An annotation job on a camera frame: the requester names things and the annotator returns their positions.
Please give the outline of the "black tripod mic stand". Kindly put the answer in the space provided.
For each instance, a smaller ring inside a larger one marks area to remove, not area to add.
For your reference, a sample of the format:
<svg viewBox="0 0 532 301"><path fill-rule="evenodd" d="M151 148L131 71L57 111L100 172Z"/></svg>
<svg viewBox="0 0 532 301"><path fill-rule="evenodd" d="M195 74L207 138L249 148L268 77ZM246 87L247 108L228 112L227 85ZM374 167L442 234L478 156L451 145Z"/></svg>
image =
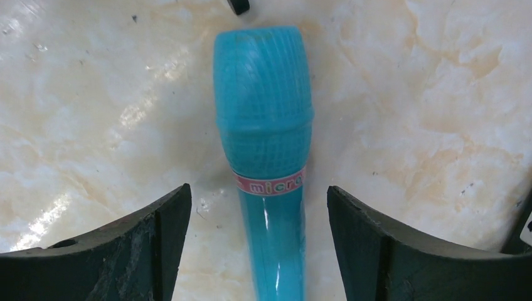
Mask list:
<svg viewBox="0 0 532 301"><path fill-rule="evenodd" d="M240 16L250 10L249 0L227 0L227 3L237 16Z"/></svg>

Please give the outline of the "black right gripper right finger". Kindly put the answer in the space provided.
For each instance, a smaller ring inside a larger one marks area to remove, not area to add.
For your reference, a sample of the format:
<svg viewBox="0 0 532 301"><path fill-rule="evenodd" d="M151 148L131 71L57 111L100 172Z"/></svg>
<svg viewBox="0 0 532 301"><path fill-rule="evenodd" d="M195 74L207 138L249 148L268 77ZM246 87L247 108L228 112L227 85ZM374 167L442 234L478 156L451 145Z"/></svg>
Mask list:
<svg viewBox="0 0 532 301"><path fill-rule="evenodd" d="M337 186L327 208L348 300L531 299L530 199L501 251L434 237Z"/></svg>

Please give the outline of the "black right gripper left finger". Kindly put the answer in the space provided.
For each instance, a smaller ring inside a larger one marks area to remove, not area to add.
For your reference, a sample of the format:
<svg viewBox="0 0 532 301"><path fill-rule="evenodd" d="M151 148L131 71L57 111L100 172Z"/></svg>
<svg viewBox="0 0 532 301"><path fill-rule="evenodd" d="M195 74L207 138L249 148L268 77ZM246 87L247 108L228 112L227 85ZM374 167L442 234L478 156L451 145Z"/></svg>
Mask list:
<svg viewBox="0 0 532 301"><path fill-rule="evenodd" d="M171 300L191 188L47 248L1 254L2 300Z"/></svg>

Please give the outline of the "teal toy microphone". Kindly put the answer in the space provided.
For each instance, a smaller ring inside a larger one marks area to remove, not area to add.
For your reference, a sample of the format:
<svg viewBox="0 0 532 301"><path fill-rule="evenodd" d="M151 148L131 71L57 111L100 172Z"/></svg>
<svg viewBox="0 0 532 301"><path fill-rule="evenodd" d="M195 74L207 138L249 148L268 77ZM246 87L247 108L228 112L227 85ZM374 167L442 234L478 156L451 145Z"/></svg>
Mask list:
<svg viewBox="0 0 532 301"><path fill-rule="evenodd" d="M314 109L295 26L220 33L216 124L233 172L257 300L305 299L303 203Z"/></svg>

